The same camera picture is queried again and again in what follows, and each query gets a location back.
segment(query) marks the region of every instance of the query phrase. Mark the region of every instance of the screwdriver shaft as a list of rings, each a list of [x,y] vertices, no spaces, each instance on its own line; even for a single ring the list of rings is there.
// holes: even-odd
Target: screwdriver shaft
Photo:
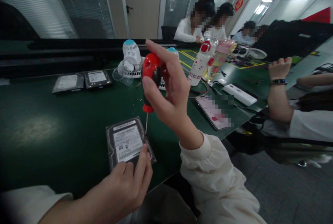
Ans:
[[[146,119],[146,135],[147,135],[147,127],[148,127],[148,115],[149,115],[149,113],[147,113],[147,119]]]

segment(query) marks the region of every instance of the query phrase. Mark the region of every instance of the red wall sign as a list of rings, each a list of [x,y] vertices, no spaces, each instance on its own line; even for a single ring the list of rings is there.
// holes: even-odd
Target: red wall sign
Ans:
[[[237,12],[237,10],[239,10],[240,7],[242,7],[242,5],[243,5],[243,1],[244,1],[244,0],[238,0],[238,1],[236,2],[236,5],[235,5],[235,12]]]

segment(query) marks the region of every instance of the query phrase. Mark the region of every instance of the white jacket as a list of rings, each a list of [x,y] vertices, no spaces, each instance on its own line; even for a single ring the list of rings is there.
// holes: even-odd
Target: white jacket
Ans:
[[[186,17],[180,20],[173,39],[182,42],[195,42],[196,36],[199,36],[200,38],[202,37],[201,30],[196,28],[192,35],[191,20],[190,17]]]
[[[258,214],[258,200],[245,188],[245,176],[235,168],[227,150],[213,135],[205,135],[202,146],[182,146],[180,172],[191,184],[201,215],[197,223],[266,223]],[[17,223],[36,224],[60,199],[71,193],[55,194],[48,186],[33,186],[3,194]]]
[[[204,35],[203,35],[203,39],[205,39],[206,37],[210,37],[210,38],[216,38],[216,39],[226,39],[227,36],[225,34],[225,27],[222,26],[220,28],[215,28],[215,26],[212,26],[211,28],[209,28],[208,30],[205,31]]]

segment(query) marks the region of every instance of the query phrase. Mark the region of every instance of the white water bottle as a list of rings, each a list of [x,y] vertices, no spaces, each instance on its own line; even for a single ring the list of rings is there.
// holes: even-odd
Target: white water bottle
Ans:
[[[187,77],[191,86],[199,84],[202,74],[207,69],[208,65],[213,63],[215,48],[218,43],[219,42],[215,39],[207,38],[201,44],[199,53],[195,57],[190,74]]]

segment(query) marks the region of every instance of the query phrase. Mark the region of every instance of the screwdriver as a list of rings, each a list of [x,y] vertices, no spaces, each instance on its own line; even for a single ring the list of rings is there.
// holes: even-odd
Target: screwdriver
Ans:
[[[141,78],[143,78],[144,76],[149,76],[156,83],[157,87],[161,83],[161,78],[162,78],[161,61],[154,53],[149,53],[146,56],[145,60],[143,61]],[[143,103],[144,104],[142,109],[144,112],[147,113],[146,130],[145,130],[145,133],[147,134],[148,116],[149,113],[154,112],[154,109],[144,94],[143,94]]]

